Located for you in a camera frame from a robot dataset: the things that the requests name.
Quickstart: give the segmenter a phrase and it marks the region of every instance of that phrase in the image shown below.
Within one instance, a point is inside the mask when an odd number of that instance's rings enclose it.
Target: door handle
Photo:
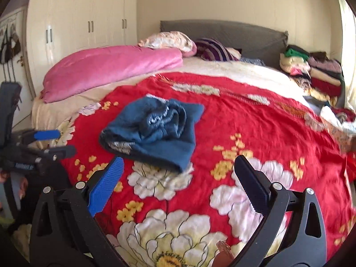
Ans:
[[[24,57],[23,57],[23,56],[21,56],[20,59],[17,60],[16,63],[19,63],[19,62],[20,62],[20,64],[21,64],[21,67],[23,67],[23,66],[24,66]]]

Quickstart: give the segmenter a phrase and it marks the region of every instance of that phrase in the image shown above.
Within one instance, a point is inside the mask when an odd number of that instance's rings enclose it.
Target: gray headboard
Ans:
[[[267,66],[279,69],[279,54],[284,52],[288,32],[219,20],[176,20],[161,21],[161,31],[180,31],[190,39],[213,38],[225,47],[242,49],[247,58],[260,58]]]

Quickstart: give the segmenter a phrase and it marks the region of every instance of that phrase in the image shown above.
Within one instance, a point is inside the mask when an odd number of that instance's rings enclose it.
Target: purple striped cushion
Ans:
[[[207,61],[238,61],[236,57],[218,41],[211,38],[200,38],[195,41],[196,56]]]

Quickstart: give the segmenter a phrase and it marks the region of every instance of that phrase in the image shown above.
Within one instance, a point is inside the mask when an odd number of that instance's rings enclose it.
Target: screw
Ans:
[[[311,189],[311,188],[307,188],[307,193],[308,193],[309,195],[314,195],[314,190]]]
[[[43,192],[44,192],[45,194],[48,194],[50,191],[51,191],[51,187],[50,187],[50,186],[47,186],[47,187],[45,187],[45,188],[43,189]]]
[[[77,189],[81,190],[82,188],[85,187],[85,183],[84,183],[84,182],[77,182],[77,183],[75,184],[75,187],[76,187]]]
[[[275,188],[276,190],[282,190],[282,185],[280,183],[274,183],[273,188]]]

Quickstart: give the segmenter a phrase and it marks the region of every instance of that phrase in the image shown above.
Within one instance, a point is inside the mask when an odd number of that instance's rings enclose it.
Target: red blanket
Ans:
[[[300,103],[268,90],[224,77],[170,73],[136,86],[121,86],[100,106],[81,109],[68,122],[77,148],[64,161],[72,183],[86,181],[113,155],[98,143],[99,134],[128,103],[152,94],[205,106],[195,126],[192,166],[183,174],[125,160],[125,171],[104,211],[96,215],[130,266],[209,266],[216,243],[226,240],[237,254],[261,221],[234,175],[233,162],[244,154],[257,170],[287,189],[313,188],[320,202],[328,257],[345,240],[356,217],[345,182],[346,158]],[[285,217],[271,247],[278,248]]]

